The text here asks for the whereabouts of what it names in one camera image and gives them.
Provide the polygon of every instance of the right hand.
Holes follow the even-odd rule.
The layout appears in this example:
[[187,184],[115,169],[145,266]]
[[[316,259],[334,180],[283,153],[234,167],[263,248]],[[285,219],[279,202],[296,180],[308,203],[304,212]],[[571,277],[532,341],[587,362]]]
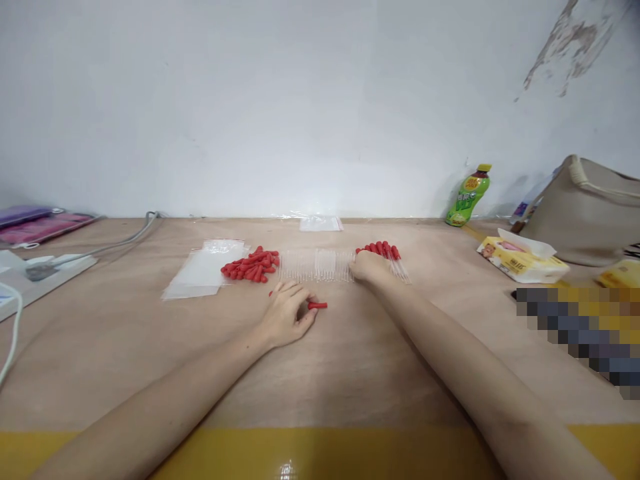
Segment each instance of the right hand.
[[355,261],[349,264],[349,268],[356,280],[370,282],[392,276],[391,262],[367,250],[361,250],[356,254]]
[[273,289],[269,305],[258,328],[269,348],[295,342],[313,325],[318,309],[311,309],[298,319],[298,310],[318,298],[298,282],[279,282]]

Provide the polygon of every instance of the yellow table edge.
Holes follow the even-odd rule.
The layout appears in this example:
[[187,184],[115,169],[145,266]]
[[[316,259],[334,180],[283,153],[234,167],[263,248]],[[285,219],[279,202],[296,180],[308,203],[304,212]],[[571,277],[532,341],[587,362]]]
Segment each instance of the yellow table edge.
[[[481,241],[484,236],[465,225]],[[554,287],[566,287],[560,282]],[[640,424],[570,425],[618,479],[640,478]],[[77,432],[0,432],[2,478],[28,478]],[[196,430],[154,479],[494,478],[470,427]]]

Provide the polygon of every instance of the finger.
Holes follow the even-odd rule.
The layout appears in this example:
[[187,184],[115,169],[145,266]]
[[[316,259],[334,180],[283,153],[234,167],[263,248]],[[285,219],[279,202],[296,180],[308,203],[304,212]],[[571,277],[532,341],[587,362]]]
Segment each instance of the finger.
[[305,286],[301,285],[300,283],[292,286],[289,290],[287,290],[286,292],[281,292],[284,294],[284,296],[286,297],[293,297],[294,295],[296,295],[300,290],[304,290]]
[[289,290],[290,288],[294,287],[298,285],[298,282],[296,281],[290,281],[284,284],[284,286],[280,289],[280,292],[286,292],[287,290]]
[[307,314],[300,319],[300,321],[296,324],[295,329],[298,332],[298,338],[302,338],[304,334],[311,328],[313,322],[315,322],[315,316],[318,314],[318,309],[312,309],[307,312]]
[[302,305],[307,299],[312,298],[314,295],[306,288],[300,289],[296,292],[291,299],[298,305]]

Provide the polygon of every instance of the white wall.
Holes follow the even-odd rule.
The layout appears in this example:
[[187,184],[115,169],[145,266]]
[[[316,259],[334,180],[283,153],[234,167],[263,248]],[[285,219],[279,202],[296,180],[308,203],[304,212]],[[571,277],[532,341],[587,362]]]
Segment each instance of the white wall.
[[[484,215],[570,153],[640,177],[640,7],[572,2],[5,1],[0,191],[111,216],[434,217],[478,163]],[[591,47],[548,51],[525,90],[581,22]]]

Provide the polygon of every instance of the left hand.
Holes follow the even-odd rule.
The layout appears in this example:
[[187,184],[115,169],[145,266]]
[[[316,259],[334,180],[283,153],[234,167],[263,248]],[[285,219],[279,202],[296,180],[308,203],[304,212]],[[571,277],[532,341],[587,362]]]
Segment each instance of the left hand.
[[273,289],[267,311],[259,328],[266,335],[270,348],[282,347],[300,340],[311,328],[318,313],[317,309],[309,310],[298,320],[298,309],[303,303],[318,301],[316,296],[298,282],[282,284],[279,282]]

